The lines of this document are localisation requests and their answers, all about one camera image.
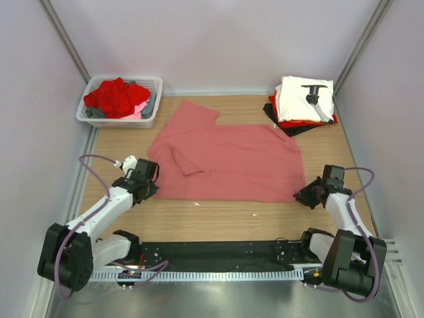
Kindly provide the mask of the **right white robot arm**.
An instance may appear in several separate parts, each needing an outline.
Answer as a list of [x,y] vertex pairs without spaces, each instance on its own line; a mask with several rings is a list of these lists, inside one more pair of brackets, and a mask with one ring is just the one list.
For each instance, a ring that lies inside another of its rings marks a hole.
[[305,285],[328,292],[343,292],[356,303],[365,303],[378,292],[386,259],[387,245],[365,226],[356,209],[357,193],[346,188],[346,168],[326,165],[322,176],[305,186],[294,197],[314,209],[322,205],[333,218],[335,235],[307,229],[298,252],[301,259],[322,263],[316,282]]

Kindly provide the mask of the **pink t shirt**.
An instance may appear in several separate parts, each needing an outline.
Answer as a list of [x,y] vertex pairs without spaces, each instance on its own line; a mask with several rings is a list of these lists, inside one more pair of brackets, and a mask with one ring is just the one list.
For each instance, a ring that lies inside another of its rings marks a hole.
[[218,124],[219,112],[182,101],[148,149],[158,197],[291,203],[305,186],[301,150],[269,125]]

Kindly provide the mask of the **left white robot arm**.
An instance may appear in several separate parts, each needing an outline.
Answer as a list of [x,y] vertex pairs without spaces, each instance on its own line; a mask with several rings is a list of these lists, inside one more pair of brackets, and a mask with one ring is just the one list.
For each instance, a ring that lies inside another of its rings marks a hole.
[[65,225],[54,223],[47,229],[37,274],[58,289],[78,292],[103,266],[114,261],[132,265],[139,260],[138,236],[124,230],[105,239],[100,236],[115,219],[158,191],[160,166],[135,156],[112,163],[123,175],[111,185],[101,182],[103,198]]

